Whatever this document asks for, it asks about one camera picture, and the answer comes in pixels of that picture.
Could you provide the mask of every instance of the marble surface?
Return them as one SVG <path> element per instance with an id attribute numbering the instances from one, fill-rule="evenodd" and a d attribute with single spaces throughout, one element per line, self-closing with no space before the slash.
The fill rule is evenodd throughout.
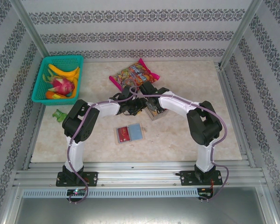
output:
<path id="1" fill-rule="evenodd" d="M 79 98 L 87 102 L 108 99 L 118 89 L 109 75 L 128 67 L 131 62 L 85 63 Z M 217 73 L 212 61 L 147 62 L 147 67 L 161 76 L 156 88 L 166 87 L 175 94 L 196 102 L 210 101 L 216 113 L 228 127 L 224 142 L 216 146 L 215 160 L 241 160 L 236 137 L 231 125 Z M 65 162 L 67 143 L 62 124 L 52 117 L 56 109 L 68 113 L 71 105 L 47 106 L 32 162 Z M 141 123 L 144 140 L 116 145 L 114 128 Z M 139 162 L 139 161 L 195 161 L 197 144 L 192 140 L 185 118 L 169 111 L 151 121 L 145 111 L 137 116 L 117 116 L 98 119 L 90 138 L 85 142 L 85 162 Z"/>

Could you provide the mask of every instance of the green basket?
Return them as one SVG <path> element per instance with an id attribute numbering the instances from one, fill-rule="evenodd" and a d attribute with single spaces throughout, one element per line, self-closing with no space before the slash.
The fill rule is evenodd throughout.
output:
<path id="1" fill-rule="evenodd" d="M 37 80 L 32 93 L 32 101 L 36 103 L 42 103 L 45 105 L 72 105 L 78 100 L 79 89 L 81 85 L 82 68 L 84 58 L 81 55 L 64 55 L 64 56 L 50 56 L 45 57 L 42 60 L 41 67 L 39 69 Z M 80 75 L 77 86 L 77 94 L 71 99 L 46 99 L 46 92 L 53 86 L 50 83 L 44 82 L 42 75 L 45 77 L 50 76 L 48 72 L 49 64 L 52 64 L 62 71 L 73 71 L 78 66 L 80 68 Z"/>

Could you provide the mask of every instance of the patterned wallpaper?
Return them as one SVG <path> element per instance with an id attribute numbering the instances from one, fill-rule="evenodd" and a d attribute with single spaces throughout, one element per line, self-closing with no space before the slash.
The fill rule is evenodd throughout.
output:
<path id="1" fill-rule="evenodd" d="M 8 0 L 0 0 L 0 210 L 22 169 L 40 105 L 31 101 L 41 55 Z"/>
<path id="2" fill-rule="evenodd" d="M 262 2 L 225 71 L 280 216 L 280 0 Z"/>
<path id="3" fill-rule="evenodd" d="M 219 62 L 251 0 L 23 0 L 51 55 Z"/>

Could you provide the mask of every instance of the pink dragon fruit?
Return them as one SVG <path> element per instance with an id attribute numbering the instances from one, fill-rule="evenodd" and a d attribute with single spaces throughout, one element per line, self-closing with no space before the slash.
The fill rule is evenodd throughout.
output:
<path id="1" fill-rule="evenodd" d="M 51 84 L 53 88 L 48 89 L 48 91 L 56 92 L 64 96 L 75 89 L 75 85 L 66 78 L 53 78 Z"/>

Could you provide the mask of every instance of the red card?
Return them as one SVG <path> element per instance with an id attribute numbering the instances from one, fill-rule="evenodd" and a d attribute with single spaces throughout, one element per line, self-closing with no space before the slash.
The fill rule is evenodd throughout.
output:
<path id="1" fill-rule="evenodd" d="M 127 127 L 117 128 L 117 133 L 120 142 L 125 142 L 130 140 L 130 135 Z"/>

